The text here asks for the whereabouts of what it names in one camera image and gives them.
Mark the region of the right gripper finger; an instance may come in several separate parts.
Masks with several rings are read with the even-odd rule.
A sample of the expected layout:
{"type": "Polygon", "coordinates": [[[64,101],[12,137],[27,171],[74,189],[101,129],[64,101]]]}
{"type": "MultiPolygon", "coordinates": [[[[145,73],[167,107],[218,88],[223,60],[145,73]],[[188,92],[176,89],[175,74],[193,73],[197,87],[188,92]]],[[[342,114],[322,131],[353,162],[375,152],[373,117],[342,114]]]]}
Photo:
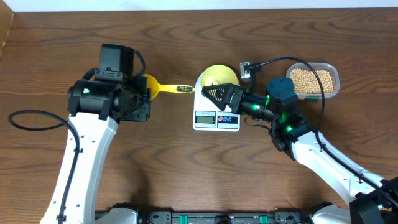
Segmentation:
{"type": "Polygon", "coordinates": [[[232,83],[223,83],[223,84],[217,84],[217,85],[209,85],[209,86],[204,86],[202,90],[228,90],[231,86],[233,86],[232,83]]]}
{"type": "Polygon", "coordinates": [[[228,102],[229,97],[233,92],[233,86],[228,90],[202,90],[202,95],[208,98],[219,110],[224,111],[228,102]]]}

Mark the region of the yellow measuring scoop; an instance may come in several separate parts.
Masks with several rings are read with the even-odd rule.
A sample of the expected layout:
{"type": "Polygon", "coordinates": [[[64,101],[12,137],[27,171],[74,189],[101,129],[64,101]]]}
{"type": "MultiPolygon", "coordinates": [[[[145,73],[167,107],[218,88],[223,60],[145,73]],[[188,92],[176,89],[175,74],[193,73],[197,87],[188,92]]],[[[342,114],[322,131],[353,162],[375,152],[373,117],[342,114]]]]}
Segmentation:
{"type": "Polygon", "coordinates": [[[190,85],[181,84],[160,84],[155,77],[149,74],[144,74],[147,78],[147,87],[151,90],[151,99],[157,97],[160,92],[166,93],[194,93],[195,88],[190,85]]]}

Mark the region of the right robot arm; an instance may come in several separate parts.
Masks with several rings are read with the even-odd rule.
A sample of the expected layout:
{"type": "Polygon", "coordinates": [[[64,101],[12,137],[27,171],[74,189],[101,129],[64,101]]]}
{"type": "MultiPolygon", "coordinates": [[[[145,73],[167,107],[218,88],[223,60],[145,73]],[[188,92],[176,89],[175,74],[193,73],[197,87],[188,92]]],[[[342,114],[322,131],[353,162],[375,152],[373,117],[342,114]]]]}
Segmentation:
{"type": "Polygon", "coordinates": [[[265,96],[232,83],[204,86],[201,92],[220,110],[230,107],[234,114],[269,122],[276,149],[316,173],[349,206],[324,202],[301,223],[397,223],[397,179],[366,170],[330,144],[300,113],[291,79],[271,80],[265,96]]]}

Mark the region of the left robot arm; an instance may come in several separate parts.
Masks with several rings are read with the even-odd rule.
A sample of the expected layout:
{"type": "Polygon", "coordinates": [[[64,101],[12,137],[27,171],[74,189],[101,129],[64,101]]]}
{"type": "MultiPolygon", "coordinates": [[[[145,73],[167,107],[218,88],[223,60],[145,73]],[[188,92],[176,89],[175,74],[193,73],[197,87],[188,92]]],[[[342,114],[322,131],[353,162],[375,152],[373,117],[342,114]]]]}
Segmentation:
{"type": "Polygon", "coordinates": [[[95,223],[104,162],[122,121],[150,118],[145,69],[133,72],[138,50],[103,44],[98,67],[68,91],[68,140],[50,205],[41,223],[95,223]]]}

